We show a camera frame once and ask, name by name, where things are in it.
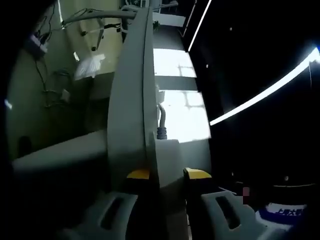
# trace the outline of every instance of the black cable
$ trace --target black cable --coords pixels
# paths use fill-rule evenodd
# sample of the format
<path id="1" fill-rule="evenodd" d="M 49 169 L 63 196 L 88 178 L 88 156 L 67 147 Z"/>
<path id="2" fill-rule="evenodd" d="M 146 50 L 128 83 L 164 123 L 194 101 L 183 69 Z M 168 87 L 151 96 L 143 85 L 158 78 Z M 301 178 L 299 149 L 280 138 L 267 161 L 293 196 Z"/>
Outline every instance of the black cable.
<path id="1" fill-rule="evenodd" d="M 50 40 L 51 35 L 52 35 L 52 31 L 50 31 L 47 41 L 49 41 L 49 40 Z"/>
<path id="2" fill-rule="evenodd" d="M 49 70 L 48 70 L 48 66 L 47 66 L 47 63 L 46 63 L 46 61 L 45 61 L 45 58 L 44 57 L 42 57 L 42 61 L 41 61 L 41 63 L 44 65 L 44 67 L 45 67 L 45 72 L 46 72 L 46 75 L 47 76 L 49 76 Z"/>
<path id="3" fill-rule="evenodd" d="M 83 14 L 85 14 L 85 13 L 88 11 L 88 8 L 82 8 L 81 10 L 77 11 L 76 13 L 74 13 L 74 14 L 72 14 L 70 17 L 68 17 L 66 20 L 74 17 L 75 15 L 77 15 L 78 13 L 80 13 L 81 11 L 84 11 L 84 12 L 82 12 L 78 17 L 80 17 L 80 16 L 82 16 Z M 74 22 L 71 22 L 71 23 L 69 23 L 68 25 L 62 25 L 62 26 L 59 27 L 59 28 L 52 29 L 52 30 L 49 32 L 49 33 L 50 33 L 50 36 L 49 36 L 48 40 L 50 39 L 52 32 L 54 32 L 54 31 L 60 31 L 60 30 L 62 30 L 62 29 L 66 29 L 67 27 L 69 27 L 69 26 L 70 26 L 71 24 L 73 24 L 73 23 L 74 23 Z"/>
<path id="4" fill-rule="evenodd" d="M 50 16 L 50 19 L 49 19 L 49 33 L 51 32 L 51 20 L 52 20 L 52 17 L 54 16 L 54 14 L 55 14 L 55 9 L 56 9 L 56 4 L 54 3 L 53 4 L 53 9 L 52 9 L 52 14 L 51 14 L 51 16 Z"/>
<path id="5" fill-rule="evenodd" d="M 109 23 L 107 25 L 104 25 L 104 29 L 110 29 L 110 28 L 118 28 L 120 27 L 120 23 Z"/>
<path id="6" fill-rule="evenodd" d="M 48 18 L 48 16 L 44 16 L 44 18 L 43 18 L 43 20 L 42 20 L 42 23 L 41 23 L 41 26 L 39 27 L 39 29 L 38 29 L 38 34 L 39 34 L 39 36 L 41 35 L 41 29 L 43 28 L 43 26 L 45 25 L 45 22 L 46 22 L 46 20 L 47 20 L 47 18 Z"/>
<path id="7" fill-rule="evenodd" d="M 99 9 L 95 9 L 95 8 L 88 8 L 88 10 L 96 11 L 96 12 L 104 12 L 105 11 L 105 10 L 99 10 Z"/>
<path id="8" fill-rule="evenodd" d="M 34 59 L 34 63 L 35 63 L 35 68 L 36 68 L 36 71 L 38 72 L 40 78 L 41 78 L 41 81 L 42 81 L 42 85 L 43 85 L 43 90 L 44 91 L 47 91 L 47 88 L 46 88 L 46 82 L 44 80 L 44 77 L 42 76 L 40 70 L 39 70 L 39 67 L 38 67 L 38 62 L 36 59 Z"/>

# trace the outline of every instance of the dark surface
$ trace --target dark surface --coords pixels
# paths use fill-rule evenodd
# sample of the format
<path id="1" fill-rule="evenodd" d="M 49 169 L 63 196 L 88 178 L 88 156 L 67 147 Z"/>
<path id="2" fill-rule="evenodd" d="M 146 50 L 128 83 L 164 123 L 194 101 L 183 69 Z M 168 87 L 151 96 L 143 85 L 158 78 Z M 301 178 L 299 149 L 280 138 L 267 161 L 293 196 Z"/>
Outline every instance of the dark surface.
<path id="1" fill-rule="evenodd" d="M 19 50 L 23 47 L 25 39 L 32 32 L 36 21 L 39 19 L 40 15 L 45 12 L 47 7 L 52 3 L 52 0 L 45 0 L 37 3 L 30 1 L 23 1 L 17 3 L 9 1 L 6 3 L 6 9 L 8 11 L 14 11 L 14 13 L 19 16 L 19 19 L 23 19 L 23 23 L 19 25 L 18 30 L 15 27 L 11 27 L 11 24 L 5 24 L 2 28 L 3 33 L 9 36 L 9 41 L 5 44 L 9 51 L 3 54 L 5 61 L 2 65 L 2 79 L 1 81 L 1 102 L 7 97 L 8 84 L 12 74 L 12 69 L 15 65 L 17 55 Z M 1 21 L 7 23 L 8 16 L 6 14 L 1 15 Z M 1 228 L 2 239 L 17 239 L 27 238 L 29 234 L 33 231 L 34 225 L 32 221 L 28 219 L 28 216 L 24 214 L 25 199 L 22 198 L 22 193 L 18 188 L 17 181 L 14 178 L 13 168 L 8 158 L 8 144 L 6 136 L 6 114 L 5 105 L 1 104 L 1 116 L 2 116 L 2 151 L 1 151 L 1 218 L 4 223 Z"/>
<path id="2" fill-rule="evenodd" d="M 148 240 L 150 236 L 156 240 L 167 239 L 166 215 L 159 185 L 151 179 L 127 178 L 121 192 L 138 195 L 129 218 L 126 239 Z"/>
<path id="3" fill-rule="evenodd" d="M 110 191 L 107 169 L 105 159 L 100 158 L 54 169 L 16 171 L 16 225 L 24 226 L 26 236 L 35 238 L 49 238 L 57 230 L 75 227 L 99 191 Z"/>
<path id="4" fill-rule="evenodd" d="M 183 194 L 186 201 L 186 213 L 193 240 L 202 240 L 204 236 L 214 239 L 211 220 L 202 194 L 217 193 L 222 190 L 212 178 L 190 179 L 186 170 L 183 171 Z"/>
<path id="5" fill-rule="evenodd" d="M 317 4 L 211 2 L 189 53 L 209 121 L 276 83 L 319 44 Z M 206 5 L 197 3 L 183 39 L 186 50 Z M 248 185 L 317 181 L 317 63 L 311 74 L 312 87 L 306 69 L 273 95 L 210 127 L 214 178 Z"/>

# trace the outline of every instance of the bright light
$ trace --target bright light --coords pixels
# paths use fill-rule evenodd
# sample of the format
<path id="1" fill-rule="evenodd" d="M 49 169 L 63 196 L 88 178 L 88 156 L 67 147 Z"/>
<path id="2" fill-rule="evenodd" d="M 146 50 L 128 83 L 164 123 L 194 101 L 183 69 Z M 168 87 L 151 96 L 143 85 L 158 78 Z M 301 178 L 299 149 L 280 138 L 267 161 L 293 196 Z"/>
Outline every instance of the bright light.
<path id="1" fill-rule="evenodd" d="M 210 138 L 210 127 L 202 95 L 197 91 L 165 90 L 167 139 L 186 143 Z"/>
<path id="2" fill-rule="evenodd" d="M 77 62 L 80 61 L 80 59 L 79 59 L 79 57 L 78 57 L 78 54 L 77 54 L 75 51 L 73 52 L 73 56 L 74 56 L 74 59 L 75 59 Z"/>
<path id="3" fill-rule="evenodd" d="M 190 56 L 183 50 L 153 49 L 154 75 L 196 78 Z"/>
<path id="4" fill-rule="evenodd" d="M 190 52 L 190 49 L 191 49 L 192 45 L 194 44 L 194 41 L 195 41 L 196 36 L 197 36 L 197 34 L 198 34 L 199 28 L 200 28 L 200 26 L 201 26 L 201 24 L 202 24 L 202 21 L 203 21 L 204 18 L 205 18 L 205 15 L 206 15 L 206 13 L 207 13 L 207 11 L 208 11 L 208 8 L 209 8 L 209 6 L 210 6 L 211 1 L 212 1 L 212 0 L 209 0 L 208 4 L 207 4 L 206 7 L 205 7 L 205 10 L 204 10 L 204 12 L 203 12 L 203 14 L 202 14 L 202 17 L 201 17 L 201 19 L 200 19 L 200 22 L 199 22 L 199 24 L 198 24 L 198 27 L 196 28 L 195 33 L 194 33 L 194 35 L 193 35 L 193 38 L 192 38 L 192 40 L 191 40 L 190 46 L 189 46 L 189 48 L 188 48 L 188 52 Z"/>
<path id="5" fill-rule="evenodd" d="M 80 80 L 87 77 L 95 78 L 101 70 L 102 61 L 105 59 L 106 56 L 102 53 L 81 60 L 74 72 L 74 80 Z"/>
<path id="6" fill-rule="evenodd" d="M 251 98 L 249 101 L 241 104 L 240 106 L 236 107 L 235 109 L 227 112 L 226 114 L 216 118 L 215 120 L 212 120 L 210 122 L 210 125 L 215 125 L 217 123 L 220 123 L 223 120 L 226 120 L 227 118 L 230 118 L 231 116 L 249 108 L 253 104 L 256 104 L 257 102 L 261 101 L 262 99 L 266 98 L 270 94 L 274 93 L 287 83 L 289 83 L 292 79 L 294 79 L 296 76 L 298 76 L 300 73 L 303 72 L 306 68 L 309 67 L 309 63 L 317 60 L 320 58 L 319 50 L 315 48 L 309 56 L 306 57 L 295 69 L 293 69 L 291 72 L 289 72 L 287 75 L 285 75 L 282 79 L 277 81 L 275 84 L 264 90 L 263 92 L 259 93 L 257 96 Z"/>
<path id="7" fill-rule="evenodd" d="M 10 102 L 8 102 L 7 99 L 4 100 L 4 105 L 5 105 L 8 109 L 12 110 L 12 104 L 11 104 Z"/>
<path id="8" fill-rule="evenodd" d="M 58 0 L 58 10 L 59 10 L 60 23 L 62 23 L 64 19 L 62 18 L 60 0 Z"/>

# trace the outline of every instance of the wall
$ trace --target wall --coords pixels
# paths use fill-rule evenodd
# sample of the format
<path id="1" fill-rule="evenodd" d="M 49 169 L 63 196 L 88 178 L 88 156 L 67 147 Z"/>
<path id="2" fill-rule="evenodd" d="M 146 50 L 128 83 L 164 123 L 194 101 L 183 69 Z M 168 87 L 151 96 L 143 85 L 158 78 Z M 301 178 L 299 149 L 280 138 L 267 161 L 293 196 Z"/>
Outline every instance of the wall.
<path id="1" fill-rule="evenodd" d="M 79 225 L 101 189 L 110 190 L 106 148 L 106 133 L 101 130 L 13 162 L 21 190 L 16 195 L 19 219 L 24 226 L 37 225 L 33 236 Z"/>
<path id="2" fill-rule="evenodd" d="M 50 16 L 52 10 L 50 8 L 46 15 Z M 49 29 L 48 20 L 42 28 L 43 33 Z M 56 6 L 51 20 L 52 29 L 57 28 L 59 23 L 59 11 Z M 72 49 L 63 30 L 52 33 L 48 53 L 37 65 L 48 90 L 61 92 L 63 88 L 69 89 L 69 79 L 54 74 L 62 68 L 67 68 L 68 72 L 72 73 L 76 67 Z M 29 136 L 33 150 L 37 150 L 79 134 L 81 112 L 62 105 L 45 108 L 45 93 L 42 91 L 42 80 L 37 72 L 35 60 L 22 49 L 12 73 L 7 95 L 8 101 L 12 104 L 12 110 L 8 109 L 6 116 L 11 159 L 18 156 L 18 139 L 22 136 Z M 49 99 L 59 100 L 57 94 L 47 94 Z"/>
<path id="3" fill-rule="evenodd" d="M 210 137 L 209 123 L 202 96 L 197 92 L 196 78 L 182 76 L 183 71 L 177 72 L 174 69 L 181 70 L 186 67 L 191 71 L 186 74 L 195 76 L 192 75 L 193 65 L 188 54 L 184 52 L 177 28 L 160 26 L 153 33 L 153 48 L 157 49 L 154 54 L 157 58 L 154 60 L 155 81 L 159 89 L 165 91 L 162 104 L 166 109 L 168 138 L 178 139 L 180 142 L 180 168 L 189 167 L 211 173 L 211 155 L 207 139 Z M 159 75 L 168 70 L 170 72 L 167 75 Z"/>
<path id="4" fill-rule="evenodd" d="M 105 11 L 116 11 L 119 9 L 118 0 L 60 1 L 61 7 L 65 6 L 65 8 L 62 8 L 63 19 L 69 18 L 73 13 L 80 11 L 83 8 L 92 8 Z M 120 19 L 118 18 L 104 18 L 103 21 L 105 25 L 120 23 Z M 122 51 L 122 35 L 120 32 L 117 32 L 115 28 L 105 29 L 99 48 L 96 51 L 92 51 L 92 47 L 97 46 L 99 31 L 88 33 L 85 36 L 81 36 L 80 32 L 88 32 L 98 28 L 100 28 L 100 26 L 98 25 L 96 19 L 88 19 L 73 23 L 67 28 L 67 33 L 71 42 L 71 46 L 73 50 L 77 52 L 81 61 L 92 56 L 104 55 L 105 59 L 101 61 L 100 71 L 98 74 L 111 73 L 116 70 L 118 59 Z"/>

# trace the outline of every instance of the wire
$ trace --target wire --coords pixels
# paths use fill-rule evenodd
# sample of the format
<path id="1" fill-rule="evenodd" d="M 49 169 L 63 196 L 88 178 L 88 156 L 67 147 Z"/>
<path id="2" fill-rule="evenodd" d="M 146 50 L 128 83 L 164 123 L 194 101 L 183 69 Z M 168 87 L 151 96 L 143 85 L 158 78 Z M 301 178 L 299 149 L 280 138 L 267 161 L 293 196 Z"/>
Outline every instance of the wire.
<path id="1" fill-rule="evenodd" d="M 47 87 L 46 87 L 46 82 L 44 80 L 44 77 L 42 76 L 40 70 L 39 70 L 39 67 L 38 67 L 38 62 L 36 59 L 34 59 L 34 63 L 35 63 L 35 68 L 36 68 L 36 71 L 38 72 L 40 78 L 41 78 L 41 82 L 42 82 L 42 85 L 43 85 L 43 89 L 44 91 L 47 91 Z"/>
<path id="2" fill-rule="evenodd" d="M 41 78 L 41 82 L 42 82 L 42 87 L 43 87 L 43 91 L 46 92 L 47 91 L 47 87 L 46 87 L 46 82 L 44 80 L 44 77 L 42 76 L 40 70 L 39 70 L 39 67 L 38 67 L 38 62 L 37 60 L 34 58 L 34 63 L 35 63 L 35 68 L 36 68 L 36 71 L 38 72 L 40 78 Z M 47 95 L 45 95 L 44 97 L 45 99 L 45 107 L 48 106 L 48 98 L 47 98 Z"/>
<path id="3" fill-rule="evenodd" d="M 161 118 L 160 118 L 159 127 L 157 128 L 157 131 L 156 131 L 157 132 L 156 138 L 157 139 L 168 139 L 167 128 L 165 127 L 166 111 L 160 103 L 158 103 L 158 106 L 161 111 Z"/>
<path id="4" fill-rule="evenodd" d="M 99 9 L 95 9 L 95 8 L 88 8 L 88 10 L 96 11 L 96 12 L 104 12 L 105 11 L 105 10 L 99 10 Z"/>
<path id="5" fill-rule="evenodd" d="M 60 92 L 57 92 L 57 91 L 55 91 L 55 90 L 43 90 L 42 91 L 43 93 L 53 93 L 53 94 L 58 94 L 58 95 L 61 95 L 61 93 Z"/>
<path id="6" fill-rule="evenodd" d="M 52 14 L 51 14 L 50 19 L 49 19 L 49 33 L 51 33 L 51 20 L 52 20 L 52 17 L 54 16 L 54 14 L 55 14 L 55 9 L 56 9 L 56 4 L 54 3 L 53 4 L 53 9 L 52 9 Z"/>
<path id="7" fill-rule="evenodd" d="M 51 36 L 52 36 L 52 32 L 66 29 L 67 27 L 69 27 L 71 24 L 74 23 L 74 22 L 71 22 L 71 23 L 69 23 L 68 25 L 62 25 L 62 26 L 59 27 L 59 28 L 51 29 L 51 19 L 52 19 L 54 13 L 55 13 L 55 6 L 56 6 L 56 5 L 53 5 L 52 14 L 51 14 L 51 17 L 50 17 L 50 19 L 49 19 L 49 31 L 46 32 L 46 33 L 44 33 L 44 34 L 42 34 L 42 35 L 40 36 L 40 37 L 42 37 L 42 36 L 45 35 L 45 34 L 49 34 L 49 37 L 48 37 L 47 41 L 50 40 L 50 38 L 51 38 Z M 86 8 L 86 7 L 85 7 L 85 8 L 80 9 L 79 11 L 75 12 L 74 14 L 72 14 L 72 15 L 71 15 L 70 17 L 68 17 L 66 20 L 69 20 L 70 18 L 75 17 L 78 13 L 81 13 L 81 12 L 82 12 L 81 14 L 79 14 L 79 15 L 77 16 L 77 17 L 80 17 L 80 16 L 84 15 L 85 13 L 87 13 L 88 11 L 104 12 L 104 10 L 99 10 L 99 9 L 95 9 L 95 8 Z"/>
<path id="8" fill-rule="evenodd" d="M 44 16 L 44 18 L 43 18 L 43 20 L 42 20 L 42 23 L 41 23 L 41 26 L 39 27 L 39 29 L 38 29 L 38 35 L 40 36 L 41 35 L 41 29 L 43 28 L 43 26 L 45 25 L 45 22 L 46 22 L 46 20 L 47 20 L 47 18 L 48 18 L 48 16 Z"/>
<path id="9" fill-rule="evenodd" d="M 41 63 L 44 65 L 44 67 L 45 67 L 45 73 L 46 73 L 46 75 L 48 76 L 48 75 L 49 75 L 49 70 L 48 70 L 48 66 L 47 66 L 47 63 L 46 63 L 44 57 L 42 58 Z"/>

